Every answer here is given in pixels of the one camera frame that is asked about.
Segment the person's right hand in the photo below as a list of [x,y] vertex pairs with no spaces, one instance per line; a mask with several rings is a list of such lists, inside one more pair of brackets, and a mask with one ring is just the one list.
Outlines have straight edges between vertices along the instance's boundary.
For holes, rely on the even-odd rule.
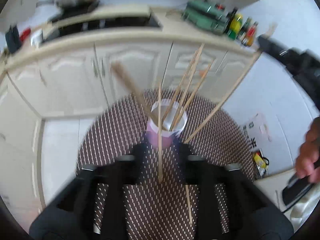
[[319,159],[319,117],[315,118],[305,134],[305,141],[299,148],[296,159],[296,173],[299,178],[308,177],[310,183],[319,183],[319,167],[314,163]]

